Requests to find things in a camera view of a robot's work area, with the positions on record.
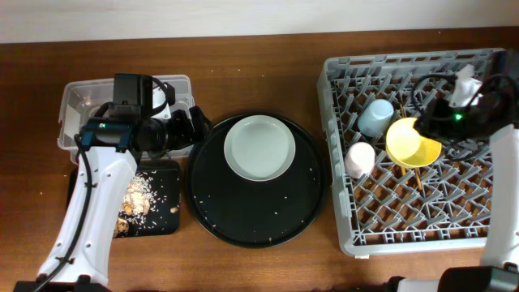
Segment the wooden chopstick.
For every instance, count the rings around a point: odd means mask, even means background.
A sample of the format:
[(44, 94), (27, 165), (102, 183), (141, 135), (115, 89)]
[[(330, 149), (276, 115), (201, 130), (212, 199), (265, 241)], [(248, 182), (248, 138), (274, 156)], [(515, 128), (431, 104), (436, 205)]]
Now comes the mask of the wooden chopstick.
[(422, 191), (422, 179), (421, 179), (421, 176), (420, 176), (419, 168), (414, 168), (414, 173), (415, 173), (415, 178), (416, 178), (418, 189), (420, 191)]
[[(399, 104), (399, 106), (400, 106), (401, 117), (402, 118), (406, 118), (406, 113), (405, 113), (404, 106), (402, 104)], [(402, 176), (406, 175), (406, 168), (405, 167), (401, 167), (401, 174), (402, 174)]]

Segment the white plate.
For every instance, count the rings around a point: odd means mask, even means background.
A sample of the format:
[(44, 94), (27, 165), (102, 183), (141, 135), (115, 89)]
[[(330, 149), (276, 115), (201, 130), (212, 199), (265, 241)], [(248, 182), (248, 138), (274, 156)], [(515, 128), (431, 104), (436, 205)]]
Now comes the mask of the white plate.
[(279, 118), (256, 114), (236, 122), (224, 140), (228, 166), (241, 178), (266, 182), (280, 177), (292, 165), (296, 143)]

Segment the pink cup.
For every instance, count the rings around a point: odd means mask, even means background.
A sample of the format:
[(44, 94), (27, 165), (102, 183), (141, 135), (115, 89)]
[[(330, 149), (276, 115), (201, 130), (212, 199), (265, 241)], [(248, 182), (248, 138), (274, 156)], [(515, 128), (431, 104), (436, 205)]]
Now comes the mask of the pink cup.
[(370, 174), (375, 167), (375, 150), (365, 142), (352, 144), (345, 156), (345, 170), (352, 178)]

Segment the blue cup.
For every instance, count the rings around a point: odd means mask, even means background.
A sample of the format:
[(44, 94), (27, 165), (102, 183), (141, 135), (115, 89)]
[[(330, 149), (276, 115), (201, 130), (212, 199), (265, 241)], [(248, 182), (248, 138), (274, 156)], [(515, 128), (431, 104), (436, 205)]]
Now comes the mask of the blue cup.
[(384, 99), (371, 102), (358, 118), (358, 129), (368, 137), (385, 133), (394, 113), (392, 104)]

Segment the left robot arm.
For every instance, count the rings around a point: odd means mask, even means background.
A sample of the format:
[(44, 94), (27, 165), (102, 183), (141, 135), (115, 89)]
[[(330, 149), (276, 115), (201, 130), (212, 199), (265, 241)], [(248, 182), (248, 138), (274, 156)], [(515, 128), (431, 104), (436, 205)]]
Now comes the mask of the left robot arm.
[(117, 73), (113, 98), (81, 127), (74, 141), (78, 174), (56, 243), (35, 281), (16, 291), (105, 291), (109, 252), (123, 197), (144, 153), (162, 157), (208, 138), (200, 107), (159, 114), (175, 89), (151, 75)]

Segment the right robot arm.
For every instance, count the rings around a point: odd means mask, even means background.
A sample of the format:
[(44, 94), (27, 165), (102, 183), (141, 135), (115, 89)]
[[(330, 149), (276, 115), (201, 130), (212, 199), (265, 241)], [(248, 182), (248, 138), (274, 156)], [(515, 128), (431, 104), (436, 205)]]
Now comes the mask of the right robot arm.
[(450, 99), (419, 111), (413, 128), (453, 147), (487, 140), (492, 159), (490, 227), (480, 264), (449, 268), (438, 280), (394, 277), (396, 291), (516, 291), (518, 289), (518, 51), (493, 53), (483, 80), (470, 67), (445, 76)]

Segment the yellow bowl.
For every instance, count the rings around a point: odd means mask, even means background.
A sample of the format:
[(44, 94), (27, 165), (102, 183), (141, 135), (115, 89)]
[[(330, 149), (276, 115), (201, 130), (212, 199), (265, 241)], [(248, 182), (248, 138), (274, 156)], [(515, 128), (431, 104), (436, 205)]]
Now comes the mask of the yellow bowl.
[(442, 151), (440, 142), (421, 136), (414, 129), (416, 121), (416, 118), (401, 118), (386, 133), (386, 153), (392, 162), (404, 168), (430, 165)]

